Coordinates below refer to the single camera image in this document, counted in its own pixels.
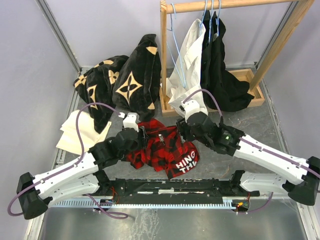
red plaid shirt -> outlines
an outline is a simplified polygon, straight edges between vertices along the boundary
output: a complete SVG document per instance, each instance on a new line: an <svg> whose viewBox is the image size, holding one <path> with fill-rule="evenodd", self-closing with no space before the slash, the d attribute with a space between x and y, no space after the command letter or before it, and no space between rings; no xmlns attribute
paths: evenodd
<svg viewBox="0 0 320 240"><path fill-rule="evenodd" d="M182 143L176 126L164 126L156 119L140 122L149 139L146 149L126 155L125 160L139 169L144 164L157 172L165 170L169 179L180 176L193 169L200 159L196 146L189 141Z"/></svg>

gray wall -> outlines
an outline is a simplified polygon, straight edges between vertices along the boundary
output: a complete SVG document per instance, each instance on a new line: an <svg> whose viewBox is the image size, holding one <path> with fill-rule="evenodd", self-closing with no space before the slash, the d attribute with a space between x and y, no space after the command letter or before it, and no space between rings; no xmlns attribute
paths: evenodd
<svg viewBox="0 0 320 240"><path fill-rule="evenodd" d="M8 203L21 174L51 168L77 73L34 0L2 1L0 23L0 238L21 240L28 221Z"/></svg>
<svg viewBox="0 0 320 240"><path fill-rule="evenodd" d="M290 152L320 158L320 1L265 76ZM320 220L320 195L316 210Z"/></svg>
<svg viewBox="0 0 320 240"><path fill-rule="evenodd" d="M176 3L195 0L175 0ZM144 34L160 39L160 0L47 0L60 28L82 67L91 67L115 55L130 55ZM228 67L258 61L289 3L222 9ZM180 46L202 12L177 14L173 20ZM170 49L177 57L171 32ZM173 63L168 53L168 66Z"/></svg>

white shirt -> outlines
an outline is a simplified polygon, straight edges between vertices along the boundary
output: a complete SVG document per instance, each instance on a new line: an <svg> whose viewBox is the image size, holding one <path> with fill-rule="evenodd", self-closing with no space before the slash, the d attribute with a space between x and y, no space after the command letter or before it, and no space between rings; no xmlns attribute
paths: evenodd
<svg viewBox="0 0 320 240"><path fill-rule="evenodd" d="M166 79L166 95L170 97L168 103L183 117L185 113L179 108L181 102L194 91L201 89L201 54L205 32L206 28L203 23L199 19L196 19L183 40L180 56L186 82L185 88L182 86L178 75L179 72L183 82L179 57L177 58L176 67L174 68L172 75L170 78ZM193 95L192 99L199 103L201 109L207 111L202 92Z"/></svg>

blue hanger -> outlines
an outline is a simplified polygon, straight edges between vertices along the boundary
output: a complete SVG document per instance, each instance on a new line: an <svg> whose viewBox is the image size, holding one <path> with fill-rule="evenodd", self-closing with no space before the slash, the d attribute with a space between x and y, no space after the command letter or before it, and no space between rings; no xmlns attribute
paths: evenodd
<svg viewBox="0 0 320 240"><path fill-rule="evenodd" d="M201 30L202 24L204 23L205 14L206 14L206 11L207 11L207 4L208 4L208 0L205 0L205 7L204 7L203 14L202 14L202 20L201 20L201 23L199 23L199 36L202 34L202 32L200 30Z"/></svg>
<svg viewBox="0 0 320 240"><path fill-rule="evenodd" d="M177 19L177 15L176 15L176 8L175 8L175 5L173 3L171 3L172 7L173 7L173 12L174 12L174 19ZM178 68L177 68L177 65L176 65L176 62L174 60L174 56L172 55L171 53L171 50L170 50L170 47L169 47L169 44L168 42L166 42L166 45L169 49L169 53L171 55L171 58L172 58L172 61L173 61L173 64L174 64L174 67L177 69L177 72L178 72L178 75L179 75L179 78L180 78L180 82L183 86L183 88L185 89L186 88L186 77L185 77L185 73L184 73L184 69L182 67L182 58L181 58L181 55L180 55L180 51L179 51L179 48L178 48L178 44L177 44L177 40L176 40L176 36L175 36L175 32L174 32L174 26L173 26L173 20L172 20L172 14L170 13L170 22L171 22L171 29L168 29L168 31L171 31L172 32L172 35L173 35L173 40L174 40L174 43L175 43L175 47L176 47L176 50L178 52L178 56L179 56L179 59L180 59L180 69L181 69L181 72L182 72L182 77L183 77L183 81L182 81L182 78L180 76L180 73L178 71Z"/></svg>
<svg viewBox="0 0 320 240"><path fill-rule="evenodd" d="M208 38L208 44L210 43L211 39L211 26L212 26L212 17L214 16L214 2L215 0L211 0L211 11L210 11L210 21L209 21L209 38Z"/></svg>
<svg viewBox="0 0 320 240"><path fill-rule="evenodd" d="M221 11L221 0L219 0L219 12L218 12L218 16L215 20L216 23L216 35L217 37L219 36L219 17L220 17L220 11Z"/></svg>

wooden clothes rack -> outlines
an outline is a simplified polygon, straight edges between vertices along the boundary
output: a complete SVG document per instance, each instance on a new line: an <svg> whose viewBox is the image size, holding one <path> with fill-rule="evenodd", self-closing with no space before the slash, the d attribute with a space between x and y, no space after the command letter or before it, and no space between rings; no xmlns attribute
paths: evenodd
<svg viewBox="0 0 320 240"><path fill-rule="evenodd" d="M266 57L260 64L256 74L254 75L251 69L241 69L230 71L240 81L247 81L250 83L249 93L254 95L254 99L251 101L249 107L261 106L265 101L265 98L259 88L259 83L265 76L272 63L277 58L282 48L287 43L292 33L296 30L297 26L304 18L309 8L312 6L315 0L297 0L292 14L286 21L281 32L273 43L272 47L268 51ZM287 3L292 0L221 0L221 9L248 7L256 5ZM206 6L205 1L199 2L187 2L177 3L174 5L176 13L188 13L195 11L204 11ZM212 1L207 1L206 9L211 9ZM213 9L219 9L219 1L214 1ZM164 117L177 116L178 114L174 109L171 109L168 104L169 97L166 95L166 78L167 78L167 14L173 14L174 9L171 4L167 4L165 0L160 1L161 12L161 76L162 76L162 88L160 88L160 101L162 108L162 115Z"/></svg>

